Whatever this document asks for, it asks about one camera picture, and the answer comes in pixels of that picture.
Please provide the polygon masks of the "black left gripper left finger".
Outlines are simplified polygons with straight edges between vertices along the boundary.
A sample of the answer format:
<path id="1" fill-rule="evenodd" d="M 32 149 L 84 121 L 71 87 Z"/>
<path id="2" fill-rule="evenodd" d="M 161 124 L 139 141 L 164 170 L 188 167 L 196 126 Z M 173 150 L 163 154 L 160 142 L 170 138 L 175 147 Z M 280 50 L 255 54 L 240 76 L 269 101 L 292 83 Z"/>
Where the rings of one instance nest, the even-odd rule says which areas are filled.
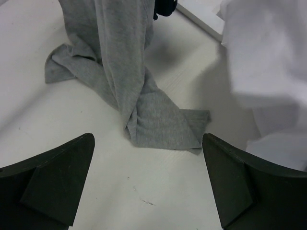
<path id="1" fill-rule="evenodd" d="M 85 133 L 0 170 L 2 227 L 71 227 L 95 147 Z"/>

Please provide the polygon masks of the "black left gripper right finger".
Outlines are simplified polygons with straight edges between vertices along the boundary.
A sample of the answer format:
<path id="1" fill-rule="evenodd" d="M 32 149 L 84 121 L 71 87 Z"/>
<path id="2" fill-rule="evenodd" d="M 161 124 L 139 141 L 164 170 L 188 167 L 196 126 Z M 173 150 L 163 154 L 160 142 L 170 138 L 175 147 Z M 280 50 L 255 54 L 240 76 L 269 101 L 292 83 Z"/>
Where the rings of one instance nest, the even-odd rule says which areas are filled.
<path id="1" fill-rule="evenodd" d="M 224 230 L 304 230 L 307 174 L 205 134 L 204 159 Z"/>

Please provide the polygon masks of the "white shirt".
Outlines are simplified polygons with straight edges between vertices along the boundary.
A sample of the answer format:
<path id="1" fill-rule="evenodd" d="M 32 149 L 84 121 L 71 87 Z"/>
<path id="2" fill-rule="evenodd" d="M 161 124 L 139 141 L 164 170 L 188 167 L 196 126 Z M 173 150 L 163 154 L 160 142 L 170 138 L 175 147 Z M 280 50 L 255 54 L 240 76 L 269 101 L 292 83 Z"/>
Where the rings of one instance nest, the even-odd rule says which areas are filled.
<path id="1" fill-rule="evenodd" d="M 307 169 L 307 3 L 224 0 L 222 44 L 231 91 L 251 109 L 260 138 L 247 152 Z"/>

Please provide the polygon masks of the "grey shirt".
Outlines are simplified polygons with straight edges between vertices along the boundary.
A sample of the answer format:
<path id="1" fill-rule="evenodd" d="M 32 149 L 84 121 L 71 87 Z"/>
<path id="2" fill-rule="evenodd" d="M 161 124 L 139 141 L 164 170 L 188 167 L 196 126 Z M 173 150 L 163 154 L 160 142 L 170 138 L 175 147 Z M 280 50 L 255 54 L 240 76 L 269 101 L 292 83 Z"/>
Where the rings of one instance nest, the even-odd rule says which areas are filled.
<path id="1" fill-rule="evenodd" d="M 69 44 L 53 50 L 45 82 L 78 79 L 118 110 L 140 148 L 201 152 L 207 110 L 178 108 L 145 66 L 154 29 L 153 0 L 62 0 Z"/>

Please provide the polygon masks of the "white clothes rack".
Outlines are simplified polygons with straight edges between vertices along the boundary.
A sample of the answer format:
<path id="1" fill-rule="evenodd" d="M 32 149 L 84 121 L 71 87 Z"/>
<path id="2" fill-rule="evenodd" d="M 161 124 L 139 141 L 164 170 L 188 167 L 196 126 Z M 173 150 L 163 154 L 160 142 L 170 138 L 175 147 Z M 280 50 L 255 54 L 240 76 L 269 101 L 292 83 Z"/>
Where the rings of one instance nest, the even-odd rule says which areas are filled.
<path id="1" fill-rule="evenodd" d="M 177 10 L 215 40 L 222 42 L 224 20 L 219 16 L 221 0 L 179 0 Z"/>

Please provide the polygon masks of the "dark navy garment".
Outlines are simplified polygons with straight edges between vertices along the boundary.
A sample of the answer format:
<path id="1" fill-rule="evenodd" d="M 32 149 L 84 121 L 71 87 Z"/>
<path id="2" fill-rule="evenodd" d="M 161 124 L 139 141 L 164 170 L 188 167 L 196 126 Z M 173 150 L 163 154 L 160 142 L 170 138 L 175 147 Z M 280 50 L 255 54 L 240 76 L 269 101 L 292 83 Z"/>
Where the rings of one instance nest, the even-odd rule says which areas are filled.
<path id="1" fill-rule="evenodd" d="M 168 17 L 177 7 L 178 0 L 155 0 L 153 19 L 157 20 L 158 15 Z"/>

